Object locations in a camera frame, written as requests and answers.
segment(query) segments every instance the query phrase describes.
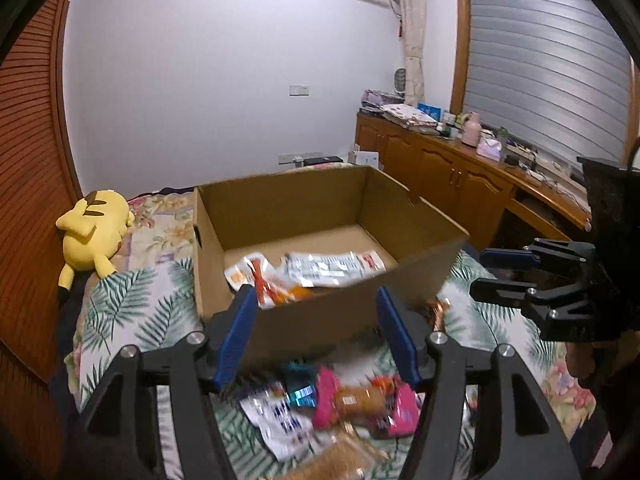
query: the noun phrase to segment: stuffed animal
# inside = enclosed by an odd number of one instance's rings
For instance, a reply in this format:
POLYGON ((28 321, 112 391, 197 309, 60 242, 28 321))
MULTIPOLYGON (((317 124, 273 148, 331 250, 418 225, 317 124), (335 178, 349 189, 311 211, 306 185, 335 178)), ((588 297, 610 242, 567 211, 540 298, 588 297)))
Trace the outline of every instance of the stuffed animal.
POLYGON ((109 258, 118 252, 133 221, 129 204, 115 191, 93 191, 79 200, 56 220, 56 227, 65 232, 62 253, 66 262, 58 285, 70 290, 77 270, 95 267, 101 278, 116 272, 109 258))

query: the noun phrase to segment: slatted wooden panel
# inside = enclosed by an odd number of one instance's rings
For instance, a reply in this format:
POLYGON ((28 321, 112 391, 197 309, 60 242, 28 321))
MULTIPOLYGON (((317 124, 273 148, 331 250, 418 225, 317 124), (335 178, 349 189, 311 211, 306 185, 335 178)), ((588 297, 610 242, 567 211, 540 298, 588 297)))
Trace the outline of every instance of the slatted wooden panel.
POLYGON ((65 2, 48 0, 0 66, 0 424, 44 478, 62 445, 47 389, 64 263, 55 221, 76 197, 56 95, 65 2))

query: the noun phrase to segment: gray roller blind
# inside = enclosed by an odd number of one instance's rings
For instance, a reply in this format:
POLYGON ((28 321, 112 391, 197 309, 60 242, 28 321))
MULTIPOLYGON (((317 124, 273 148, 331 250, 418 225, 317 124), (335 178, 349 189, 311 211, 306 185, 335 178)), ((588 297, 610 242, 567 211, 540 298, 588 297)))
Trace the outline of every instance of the gray roller blind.
POLYGON ((576 164, 619 160, 630 56, 590 0, 471 0, 464 111, 576 164))

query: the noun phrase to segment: bed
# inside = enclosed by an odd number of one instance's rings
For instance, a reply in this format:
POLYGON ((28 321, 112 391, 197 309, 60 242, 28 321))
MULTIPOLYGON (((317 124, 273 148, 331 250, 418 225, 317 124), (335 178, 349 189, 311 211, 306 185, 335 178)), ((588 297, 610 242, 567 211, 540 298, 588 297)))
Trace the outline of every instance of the bed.
MULTIPOLYGON (((193 193, 165 190, 130 200, 129 206, 135 222, 112 259, 118 273, 100 281, 92 274, 82 282, 82 306, 76 320, 74 347, 65 358, 68 389, 78 410, 82 410, 111 356, 121 346, 134 343, 143 351, 165 348, 200 328, 195 314, 191 263, 193 193)), ((445 319, 447 333, 464 346, 478 349, 492 350, 500 343, 513 345, 540 384, 564 434, 571 439, 593 415, 594 397, 568 374, 563 344, 541 341, 535 325, 516 310, 471 299, 468 290, 473 280, 490 276, 461 251, 439 293, 441 300, 447 298, 451 303, 445 319)), ((371 376, 372 372, 388 374, 395 370, 390 351, 373 336, 346 342, 327 359, 338 376, 351 383, 371 376)), ((242 480, 277 476, 322 449, 322 442, 318 440, 309 447, 308 456, 277 462, 265 448, 258 429, 239 409, 233 392, 242 381, 251 380, 241 378, 225 393, 223 400, 212 400, 226 450, 242 480)), ((466 478, 468 472, 476 402, 475 388, 469 386, 456 478, 466 478)), ((181 478, 166 387, 158 390, 158 407, 167 476, 181 478)), ((392 456, 389 463, 373 471, 372 477, 397 478, 411 438, 372 440, 372 443, 392 456)))

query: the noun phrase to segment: wooden door frame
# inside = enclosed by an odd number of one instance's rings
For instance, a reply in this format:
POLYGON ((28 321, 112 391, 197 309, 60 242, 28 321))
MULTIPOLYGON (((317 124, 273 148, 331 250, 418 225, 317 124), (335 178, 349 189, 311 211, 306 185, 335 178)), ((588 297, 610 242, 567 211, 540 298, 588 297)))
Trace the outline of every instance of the wooden door frame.
POLYGON ((74 165, 74 158, 69 145, 66 129, 65 101, 62 87, 62 54, 65 44, 66 17, 69 11, 69 0, 60 0, 56 11, 53 38, 51 41, 49 85, 51 94, 51 114, 53 116, 53 131, 56 138, 60 165, 65 175, 66 187, 73 202, 82 198, 82 190, 74 165))
MULTIPOLYGON (((456 65, 453 90, 449 110, 452 114, 462 113, 465 101, 466 78, 469 70, 469 47, 471 42, 471 0, 458 0, 458 41, 456 45, 456 65)), ((632 62, 630 70, 629 117, 625 148, 621 162, 626 163, 629 153, 638 138, 640 128, 640 72, 632 62)))

